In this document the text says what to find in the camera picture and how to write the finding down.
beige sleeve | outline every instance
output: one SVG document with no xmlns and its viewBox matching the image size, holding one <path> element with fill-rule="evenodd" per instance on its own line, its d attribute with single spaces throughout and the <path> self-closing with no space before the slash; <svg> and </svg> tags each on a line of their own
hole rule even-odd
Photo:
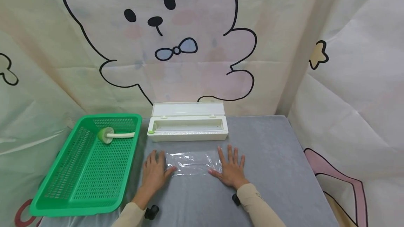
<svg viewBox="0 0 404 227">
<path fill-rule="evenodd" d="M 254 227 L 285 227 L 282 220 L 261 198 L 253 184 L 242 185 L 237 190 L 237 197 L 250 215 Z"/>
<path fill-rule="evenodd" d="M 139 206 L 134 203 L 128 203 L 118 219 L 111 227 L 140 227 L 144 219 L 144 212 Z"/>
</svg>

bow tie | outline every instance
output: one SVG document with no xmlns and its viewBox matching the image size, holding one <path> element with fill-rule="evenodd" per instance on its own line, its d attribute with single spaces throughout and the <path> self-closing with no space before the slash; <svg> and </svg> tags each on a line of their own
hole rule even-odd
<svg viewBox="0 0 404 227">
<path fill-rule="evenodd" d="M 171 59 L 173 55 L 179 55 L 181 53 L 184 54 L 194 54 L 198 51 L 198 45 L 193 38 L 185 38 L 178 47 L 173 47 L 173 49 L 169 48 L 160 48 L 158 49 L 154 55 L 156 56 L 157 60 L 160 61 L 167 61 Z"/>
</svg>

box lid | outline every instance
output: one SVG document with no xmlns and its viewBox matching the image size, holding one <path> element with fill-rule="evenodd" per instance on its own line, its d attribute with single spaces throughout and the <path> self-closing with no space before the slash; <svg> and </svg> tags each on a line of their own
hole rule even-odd
<svg viewBox="0 0 404 227">
<path fill-rule="evenodd" d="M 223 102 L 154 103 L 152 116 L 224 116 Z"/>
</svg>

clear plastic film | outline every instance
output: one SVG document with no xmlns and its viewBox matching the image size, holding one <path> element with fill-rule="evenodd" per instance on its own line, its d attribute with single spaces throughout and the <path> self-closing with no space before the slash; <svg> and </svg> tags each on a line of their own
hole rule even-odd
<svg viewBox="0 0 404 227">
<path fill-rule="evenodd" d="M 216 151 L 167 153 L 167 168 L 177 167 L 174 176 L 206 176 L 209 169 L 222 171 L 222 163 Z"/>
</svg>

hand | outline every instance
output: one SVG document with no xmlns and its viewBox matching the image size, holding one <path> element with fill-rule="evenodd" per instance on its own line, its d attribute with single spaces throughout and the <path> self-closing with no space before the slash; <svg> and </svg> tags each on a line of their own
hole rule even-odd
<svg viewBox="0 0 404 227">
<path fill-rule="evenodd" d="M 146 209 L 149 200 L 161 189 L 173 172 L 176 171 L 175 166 L 164 171 L 164 151 L 159 153 L 158 163 L 156 161 L 156 152 L 156 150 L 153 150 L 143 163 L 142 185 L 139 187 L 132 200 L 141 210 Z"/>
<path fill-rule="evenodd" d="M 222 163 L 222 170 L 223 172 L 217 172 L 213 169 L 209 170 L 209 173 L 214 177 L 218 178 L 223 184 L 234 187 L 238 190 L 242 185 L 250 183 L 244 177 L 244 162 L 245 156 L 241 156 L 240 165 L 238 164 L 238 149 L 234 148 L 234 155 L 231 150 L 231 145 L 228 145 L 228 159 L 229 162 L 226 162 L 225 156 L 220 147 L 217 148 L 219 153 L 219 158 Z"/>
</svg>

